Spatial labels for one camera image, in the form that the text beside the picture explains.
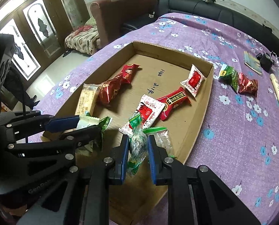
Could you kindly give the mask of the floral cushion blanket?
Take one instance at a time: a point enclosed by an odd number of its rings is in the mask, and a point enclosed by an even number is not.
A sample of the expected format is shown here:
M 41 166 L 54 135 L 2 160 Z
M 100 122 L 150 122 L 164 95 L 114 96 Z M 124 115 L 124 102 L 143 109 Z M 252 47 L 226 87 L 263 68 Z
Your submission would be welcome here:
M 83 25 L 70 33 L 64 40 L 66 49 L 74 49 L 80 53 L 93 55 L 97 52 L 99 33 L 96 25 Z

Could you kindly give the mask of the small booklet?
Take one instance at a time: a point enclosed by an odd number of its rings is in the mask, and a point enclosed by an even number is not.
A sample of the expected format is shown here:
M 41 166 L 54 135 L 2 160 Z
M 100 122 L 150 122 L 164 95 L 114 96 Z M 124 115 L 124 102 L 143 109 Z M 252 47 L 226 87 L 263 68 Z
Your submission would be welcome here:
M 262 68 L 259 60 L 253 57 L 247 51 L 244 51 L 244 64 L 248 66 L 251 70 L 256 72 L 258 75 L 262 76 Z

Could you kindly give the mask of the white green wafer packet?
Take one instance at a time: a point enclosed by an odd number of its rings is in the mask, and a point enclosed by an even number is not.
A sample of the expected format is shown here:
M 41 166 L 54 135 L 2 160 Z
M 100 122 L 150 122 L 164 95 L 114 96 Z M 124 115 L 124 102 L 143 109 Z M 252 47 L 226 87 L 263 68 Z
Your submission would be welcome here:
M 93 140 L 90 140 L 88 144 L 77 148 L 77 153 L 83 156 L 91 156 L 94 153 L 94 149 L 102 151 L 103 149 L 103 135 L 107 128 L 110 126 L 112 122 L 111 116 L 106 116 L 102 119 L 80 115 L 79 122 L 77 124 L 76 130 L 98 130 L 98 136 L 94 137 Z

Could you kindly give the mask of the black leather sofa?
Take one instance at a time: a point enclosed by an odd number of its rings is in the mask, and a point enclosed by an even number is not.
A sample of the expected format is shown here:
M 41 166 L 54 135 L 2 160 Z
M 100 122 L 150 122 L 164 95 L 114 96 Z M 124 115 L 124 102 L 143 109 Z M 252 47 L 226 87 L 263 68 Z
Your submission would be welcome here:
M 216 3 L 207 3 L 204 0 L 157 0 L 154 11 L 153 18 L 150 18 L 148 14 L 144 14 L 124 22 L 120 28 L 121 35 L 155 22 L 157 18 L 164 14 L 171 12 L 182 13 L 200 16 L 232 26 L 257 39 L 279 57 L 279 39 L 273 34 L 270 26 L 266 26 L 264 23 L 260 24 L 239 12 Z

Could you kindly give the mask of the purple floral tablecloth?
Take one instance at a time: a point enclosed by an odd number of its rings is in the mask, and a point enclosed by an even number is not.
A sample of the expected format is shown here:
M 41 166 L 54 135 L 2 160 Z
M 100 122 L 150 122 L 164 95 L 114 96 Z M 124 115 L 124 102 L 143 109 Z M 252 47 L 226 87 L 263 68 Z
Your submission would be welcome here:
M 208 165 L 262 224 L 279 218 L 279 104 L 268 74 L 258 75 L 244 64 L 244 52 L 266 52 L 249 32 L 193 15 L 168 13 L 107 45 L 71 71 L 43 97 L 37 109 L 56 114 L 86 76 L 134 41 L 191 54 L 214 66 L 206 117 L 187 165 Z M 257 79 L 257 97 L 235 94 L 218 80 L 223 64 Z

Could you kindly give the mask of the clear plastic cup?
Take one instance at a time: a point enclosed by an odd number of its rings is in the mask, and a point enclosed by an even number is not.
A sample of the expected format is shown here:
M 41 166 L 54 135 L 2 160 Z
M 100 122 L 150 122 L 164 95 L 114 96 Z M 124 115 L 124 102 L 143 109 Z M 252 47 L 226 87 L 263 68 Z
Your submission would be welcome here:
M 273 60 L 272 71 L 275 77 L 279 80 L 279 57 Z

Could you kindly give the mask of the yellow biscuit clear packet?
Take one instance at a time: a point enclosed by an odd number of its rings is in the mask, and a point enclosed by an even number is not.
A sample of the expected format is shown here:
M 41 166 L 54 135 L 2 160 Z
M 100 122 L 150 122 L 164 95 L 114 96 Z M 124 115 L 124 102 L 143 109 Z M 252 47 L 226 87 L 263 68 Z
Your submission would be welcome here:
M 101 84 L 84 84 L 77 103 L 75 115 L 93 116 Z

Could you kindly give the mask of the wooden glass door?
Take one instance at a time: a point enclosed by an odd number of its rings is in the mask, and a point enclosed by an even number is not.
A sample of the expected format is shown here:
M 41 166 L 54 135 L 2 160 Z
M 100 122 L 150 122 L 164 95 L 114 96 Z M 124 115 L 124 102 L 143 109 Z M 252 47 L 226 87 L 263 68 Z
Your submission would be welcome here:
M 0 0 L 0 33 L 14 37 L 12 62 L 32 82 L 65 51 L 65 38 L 89 18 L 84 0 Z

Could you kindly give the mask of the cardboard box tray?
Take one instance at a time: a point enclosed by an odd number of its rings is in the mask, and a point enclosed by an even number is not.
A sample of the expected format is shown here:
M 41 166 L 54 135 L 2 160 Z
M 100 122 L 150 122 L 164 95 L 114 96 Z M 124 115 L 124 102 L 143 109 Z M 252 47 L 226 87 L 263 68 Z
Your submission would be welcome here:
M 103 149 L 93 157 L 78 157 L 77 163 L 86 166 L 94 160 L 109 154 L 110 149 L 121 142 L 122 131 L 132 134 L 129 119 L 134 112 L 142 115 L 144 127 L 153 123 L 168 129 L 174 155 L 185 162 L 199 135 L 213 83 L 214 66 L 194 55 L 143 42 L 129 43 L 108 56 L 109 47 L 91 57 L 73 70 L 60 85 L 48 94 L 40 110 L 57 117 L 75 114 L 79 96 L 84 84 L 100 84 L 113 79 L 125 65 L 137 65 L 133 79 L 123 84 L 117 95 L 106 105 L 96 104 L 93 115 L 98 118 L 112 117 L 112 122 L 103 138 Z M 197 96 L 189 102 L 174 108 L 168 119 L 162 121 L 154 112 L 153 100 L 168 96 L 174 99 L 174 92 L 186 80 L 192 67 L 204 75 Z

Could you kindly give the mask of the red bar yellow label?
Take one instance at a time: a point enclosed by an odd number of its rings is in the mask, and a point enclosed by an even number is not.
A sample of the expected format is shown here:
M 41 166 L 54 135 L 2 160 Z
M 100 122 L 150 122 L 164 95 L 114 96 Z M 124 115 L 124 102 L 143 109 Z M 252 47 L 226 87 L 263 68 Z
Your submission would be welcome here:
M 187 103 L 191 105 L 190 99 L 183 87 L 179 87 L 174 92 L 158 98 L 157 101 L 165 104 L 159 115 L 162 121 L 166 121 L 169 118 L 171 111 L 181 104 Z

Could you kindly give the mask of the red candy packet round logo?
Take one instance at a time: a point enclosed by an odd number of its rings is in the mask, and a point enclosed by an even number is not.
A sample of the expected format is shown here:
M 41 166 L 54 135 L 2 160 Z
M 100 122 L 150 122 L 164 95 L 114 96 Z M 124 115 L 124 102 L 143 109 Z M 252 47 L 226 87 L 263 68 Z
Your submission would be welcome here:
M 121 83 L 122 84 L 130 84 L 134 73 L 136 70 L 139 68 L 138 64 L 127 64 L 124 65 L 121 72 L 120 72 L 120 77 L 121 77 Z

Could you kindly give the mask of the white red sauce packet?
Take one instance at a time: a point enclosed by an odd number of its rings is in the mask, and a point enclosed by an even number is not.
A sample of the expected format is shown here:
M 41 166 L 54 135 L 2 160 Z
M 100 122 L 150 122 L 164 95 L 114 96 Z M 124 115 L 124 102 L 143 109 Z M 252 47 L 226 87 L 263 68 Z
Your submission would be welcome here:
M 150 128 L 160 115 L 165 104 L 156 99 L 143 95 L 140 99 L 137 109 L 129 118 L 128 122 L 119 131 L 129 137 L 133 134 L 133 129 L 139 125 L 143 130 Z

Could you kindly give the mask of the black binder clip object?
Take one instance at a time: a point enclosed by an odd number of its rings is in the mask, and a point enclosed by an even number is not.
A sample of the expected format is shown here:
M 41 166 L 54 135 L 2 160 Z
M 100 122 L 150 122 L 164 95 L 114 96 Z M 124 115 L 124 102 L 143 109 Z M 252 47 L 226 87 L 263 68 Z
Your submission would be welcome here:
M 275 61 L 273 60 L 272 56 L 273 56 L 273 52 L 259 53 L 256 55 L 257 60 L 259 60 L 260 62 L 260 66 L 267 73 L 271 71 L 272 66 L 275 64 Z

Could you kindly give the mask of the clear candy green ends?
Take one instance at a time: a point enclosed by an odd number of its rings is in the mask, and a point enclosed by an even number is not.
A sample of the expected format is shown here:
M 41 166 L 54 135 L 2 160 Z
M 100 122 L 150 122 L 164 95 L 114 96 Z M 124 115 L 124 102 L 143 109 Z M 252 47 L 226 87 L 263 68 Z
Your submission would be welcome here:
M 150 127 L 143 129 L 144 124 L 140 113 L 135 113 L 129 119 L 129 126 L 132 128 L 129 149 L 131 156 L 128 160 L 127 167 L 127 173 L 130 176 L 134 176 L 138 172 L 140 165 L 148 155 L 148 136 L 154 136 L 157 146 L 165 148 L 169 157 L 176 158 L 166 127 Z

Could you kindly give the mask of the large dark red snack packet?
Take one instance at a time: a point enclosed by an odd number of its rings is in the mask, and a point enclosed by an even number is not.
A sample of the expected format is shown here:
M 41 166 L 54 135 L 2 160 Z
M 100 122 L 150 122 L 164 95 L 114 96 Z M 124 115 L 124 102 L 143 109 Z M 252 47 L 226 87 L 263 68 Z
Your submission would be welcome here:
M 103 82 L 98 95 L 98 101 L 104 106 L 108 106 L 120 90 L 123 79 L 123 75 L 118 74 L 114 78 Z

